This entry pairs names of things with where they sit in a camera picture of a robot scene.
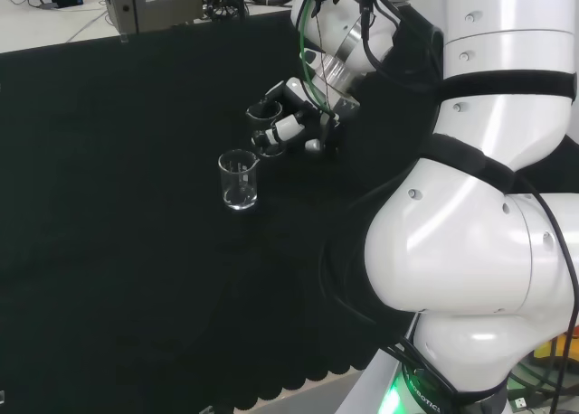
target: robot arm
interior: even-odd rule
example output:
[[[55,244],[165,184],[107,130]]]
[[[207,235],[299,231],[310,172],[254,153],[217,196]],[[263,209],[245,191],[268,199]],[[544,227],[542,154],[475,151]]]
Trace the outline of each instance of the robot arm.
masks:
[[[341,70],[363,78],[373,67],[357,34],[360,10],[352,1],[322,5],[305,33],[323,45],[322,61],[336,59]],[[434,135],[467,147],[472,159],[481,155],[511,172],[543,159],[563,139],[574,99],[568,89],[574,0],[445,4],[446,96]],[[369,43],[382,60],[392,47],[395,23],[376,18]],[[346,98],[349,87],[330,84],[327,68],[312,63],[318,65],[313,82],[319,94],[327,83]],[[310,102],[311,93],[298,80],[286,87]],[[282,134],[296,138],[306,128],[298,119],[287,126],[296,132],[281,133],[280,124],[278,137],[266,131],[263,140],[280,143]],[[484,392],[498,388],[533,347],[565,331],[574,293],[553,226],[538,202],[505,194],[460,168],[460,159],[453,165],[441,158],[420,159],[375,216],[365,243],[366,271],[385,304],[422,313],[414,344],[423,358],[458,391]],[[579,261],[579,197],[546,200]]]
[[[357,0],[325,2],[316,14],[310,7],[303,14],[304,0],[296,0],[291,19],[304,36],[323,53],[306,49],[304,61],[311,72],[311,84],[297,78],[268,92],[258,105],[280,102],[289,113],[278,118],[273,126],[254,133],[253,143],[263,151],[275,146],[306,145],[309,151],[322,151],[337,142],[339,129],[359,109],[351,90],[375,68],[367,59],[362,42],[360,4]],[[384,10],[376,12],[369,28],[369,46],[381,61],[393,47],[398,19]],[[256,106],[248,109],[248,114]]]

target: table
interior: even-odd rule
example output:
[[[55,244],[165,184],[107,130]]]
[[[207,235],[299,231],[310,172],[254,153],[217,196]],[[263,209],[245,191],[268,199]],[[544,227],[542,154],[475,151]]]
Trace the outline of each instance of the table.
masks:
[[[247,146],[243,112],[295,75],[297,44],[277,14],[0,56],[6,412],[249,408],[365,367],[375,342],[321,297],[319,247],[436,106],[365,80],[340,157],[262,169],[259,210],[231,214],[217,157]],[[539,189],[574,191],[569,145]],[[395,340],[409,316],[384,313]]]

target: yellow object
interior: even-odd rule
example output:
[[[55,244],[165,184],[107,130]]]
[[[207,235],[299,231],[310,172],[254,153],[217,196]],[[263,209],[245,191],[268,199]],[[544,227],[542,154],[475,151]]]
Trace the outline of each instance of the yellow object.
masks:
[[[557,345],[555,349],[556,358],[563,357],[563,348],[565,347],[565,339],[566,339],[565,334],[561,334],[557,337],[556,340]],[[552,342],[549,341],[536,348],[535,352],[533,353],[533,358],[538,361],[548,361],[549,356],[551,355],[551,343]],[[569,360],[579,362],[579,338],[574,337],[573,340],[571,341]]]

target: green cable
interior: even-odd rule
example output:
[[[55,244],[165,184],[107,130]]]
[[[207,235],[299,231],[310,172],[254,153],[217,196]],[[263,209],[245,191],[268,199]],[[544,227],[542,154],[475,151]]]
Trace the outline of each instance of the green cable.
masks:
[[[301,55],[301,65],[304,68],[304,75],[306,76],[306,82],[309,85],[309,90],[311,94],[314,95],[314,98],[318,102],[316,107],[320,108],[322,111],[330,114],[329,106],[327,102],[322,101],[318,96],[318,88],[314,85],[311,78],[309,77],[308,65],[306,64],[306,56],[305,56],[305,49],[304,49],[304,32],[306,29],[306,20],[308,19],[309,14],[309,5],[311,4],[311,0],[306,1],[304,6],[304,10],[301,13],[301,19],[299,20],[299,53]]]

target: glass beaker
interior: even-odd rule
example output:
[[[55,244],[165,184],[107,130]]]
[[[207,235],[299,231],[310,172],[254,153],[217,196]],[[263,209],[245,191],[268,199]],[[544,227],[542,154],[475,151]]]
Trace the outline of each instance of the glass beaker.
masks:
[[[258,162],[256,155],[241,149],[219,157],[223,201],[235,211],[251,208],[257,202]]]

